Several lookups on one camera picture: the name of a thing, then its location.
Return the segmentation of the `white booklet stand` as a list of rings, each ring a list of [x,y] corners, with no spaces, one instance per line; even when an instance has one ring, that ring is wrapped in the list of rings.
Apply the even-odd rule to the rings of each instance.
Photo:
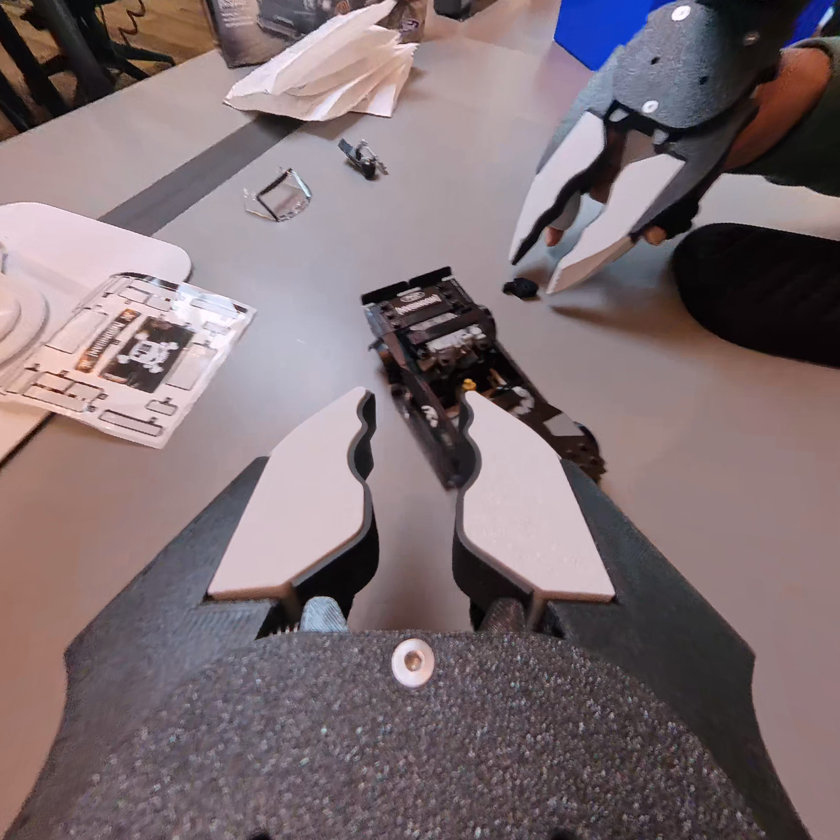
[[[186,252],[157,239],[39,203],[1,208],[2,336],[18,326],[22,312],[47,300],[49,314],[63,316],[110,276],[137,272],[189,282]],[[2,461],[28,441],[53,413],[2,402]]]

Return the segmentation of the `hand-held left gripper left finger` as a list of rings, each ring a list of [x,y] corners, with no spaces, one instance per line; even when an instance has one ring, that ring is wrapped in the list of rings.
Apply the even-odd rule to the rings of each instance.
[[[324,596],[350,615],[379,564],[367,483],[375,429],[375,395],[357,386],[274,447],[208,586],[211,599],[273,601],[295,620]]]

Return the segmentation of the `clear lego windshield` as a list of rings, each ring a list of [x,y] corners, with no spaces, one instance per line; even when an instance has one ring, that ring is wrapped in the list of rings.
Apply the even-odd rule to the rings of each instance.
[[[312,191],[292,168],[257,191],[244,190],[244,210],[274,224],[285,223],[303,213],[312,201]]]

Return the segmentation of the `sticker sheet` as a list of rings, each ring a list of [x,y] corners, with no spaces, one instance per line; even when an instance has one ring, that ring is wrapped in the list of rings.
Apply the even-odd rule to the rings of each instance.
[[[137,272],[110,276],[68,314],[45,298],[2,338],[2,403],[162,449],[256,310]]]

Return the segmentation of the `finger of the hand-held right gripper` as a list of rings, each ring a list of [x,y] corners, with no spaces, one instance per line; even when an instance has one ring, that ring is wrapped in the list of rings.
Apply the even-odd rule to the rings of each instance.
[[[562,258],[546,288],[548,295],[568,289],[622,257],[636,243],[644,216],[685,166],[672,155],[654,155],[627,164],[617,175],[599,216]]]
[[[568,230],[580,211],[583,180],[606,147],[603,119],[585,112],[534,176],[514,231],[510,262],[517,264],[547,227]]]

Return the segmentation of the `white paper bags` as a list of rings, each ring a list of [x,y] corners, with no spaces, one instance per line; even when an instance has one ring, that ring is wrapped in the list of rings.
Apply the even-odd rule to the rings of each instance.
[[[331,17],[238,80],[224,104],[310,123],[347,113],[391,118],[417,47],[381,24],[396,5],[380,2]]]

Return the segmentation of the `person's right forearm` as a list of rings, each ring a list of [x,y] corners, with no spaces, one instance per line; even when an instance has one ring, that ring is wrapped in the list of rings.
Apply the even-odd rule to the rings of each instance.
[[[828,81],[815,108],[778,149],[773,178],[783,186],[839,197],[839,37],[812,38],[801,45],[826,53]]]

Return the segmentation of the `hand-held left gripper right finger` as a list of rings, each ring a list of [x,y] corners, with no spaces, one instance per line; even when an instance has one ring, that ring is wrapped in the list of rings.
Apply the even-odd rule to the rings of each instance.
[[[551,602],[614,601],[567,462],[477,392],[463,396],[460,420],[468,475],[455,507],[454,579],[474,610],[484,617],[510,599],[535,627]]]

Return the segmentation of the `lego set box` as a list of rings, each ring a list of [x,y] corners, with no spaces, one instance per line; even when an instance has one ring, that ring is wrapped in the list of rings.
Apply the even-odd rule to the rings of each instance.
[[[228,68],[264,64],[331,18],[376,1],[206,1],[214,41]]]

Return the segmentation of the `black lego axle assembly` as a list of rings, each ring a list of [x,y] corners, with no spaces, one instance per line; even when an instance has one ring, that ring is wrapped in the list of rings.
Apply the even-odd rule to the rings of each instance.
[[[362,174],[366,181],[375,181],[380,175],[389,174],[385,163],[378,157],[366,140],[351,143],[341,138],[338,147],[351,166]]]

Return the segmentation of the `black lego car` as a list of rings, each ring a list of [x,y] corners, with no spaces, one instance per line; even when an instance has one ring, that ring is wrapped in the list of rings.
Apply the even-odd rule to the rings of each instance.
[[[550,404],[497,337],[490,310],[444,267],[360,299],[392,399],[442,485],[467,481],[462,395],[477,392],[517,417],[595,483],[606,472],[592,433]]]

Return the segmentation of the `blue storage bin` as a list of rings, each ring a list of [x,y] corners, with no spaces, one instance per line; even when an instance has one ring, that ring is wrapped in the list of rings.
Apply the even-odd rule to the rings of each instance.
[[[667,1],[562,1],[554,42],[588,70],[599,70],[618,46]]]

